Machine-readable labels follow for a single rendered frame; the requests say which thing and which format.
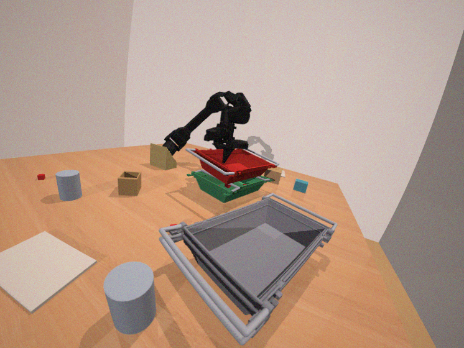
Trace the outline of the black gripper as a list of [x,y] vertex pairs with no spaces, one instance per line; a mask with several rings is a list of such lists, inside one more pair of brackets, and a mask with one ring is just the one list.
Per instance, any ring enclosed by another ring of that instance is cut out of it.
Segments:
[[220,124],[217,124],[217,127],[223,127],[223,124],[226,124],[228,138],[222,137],[220,139],[214,140],[212,145],[214,145],[216,149],[223,149],[223,163],[225,163],[234,149],[248,149],[249,144],[246,140],[235,139],[235,137],[233,137],[234,129],[236,129],[234,123],[220,122]]

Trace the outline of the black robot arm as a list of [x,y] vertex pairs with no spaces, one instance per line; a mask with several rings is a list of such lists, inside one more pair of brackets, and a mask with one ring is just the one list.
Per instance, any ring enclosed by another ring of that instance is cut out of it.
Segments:
[[[224,97],[228,104],[224,104],[220,97]],[[232,104],[234,107],[229,106]],[[248,100],[243,93],[217,92],[210,96],[206,102],[205,108],[197,114],[184,127],[174,129],[167,137],[165,144],[162,147],[167,147],[169,152],[174,155],[176,151],[180,151],[187,141],[190,139],[190,133],[194,131],[210,114],[221,111],[220,122],[230,122],[236,124],[246,124],[250,118],[250,108]],[[219,124],[219,123],[217,123]],[[220,138],[228,138],[228,130],[226,124],[223,127],[218,126],[206,130],[207,139],[217,140]],[[173,142],[173,141],[175,142]],[[176,144],[178,145],[176,145]]]

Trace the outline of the teal cube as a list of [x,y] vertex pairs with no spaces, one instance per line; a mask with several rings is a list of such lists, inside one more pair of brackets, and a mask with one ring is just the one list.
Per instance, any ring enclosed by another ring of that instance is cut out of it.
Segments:
[[302,193],[306,193],[307,185],[308,185],[307,181],[296,179],[295,183],[294,183],[294,189],[293,190],[300,191]]

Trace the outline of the grey cylinder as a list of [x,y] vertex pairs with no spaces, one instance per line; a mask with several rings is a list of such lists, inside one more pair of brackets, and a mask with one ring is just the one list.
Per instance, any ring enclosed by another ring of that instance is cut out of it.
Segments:
[[104,292],[115,328],[127,335],[145,330],[156,314],[154,274],[142,262],[126,262],[105,278]]
[[79,171],[63,170],[57,172],[55,176],[62,201],[73,201],[82,197]]

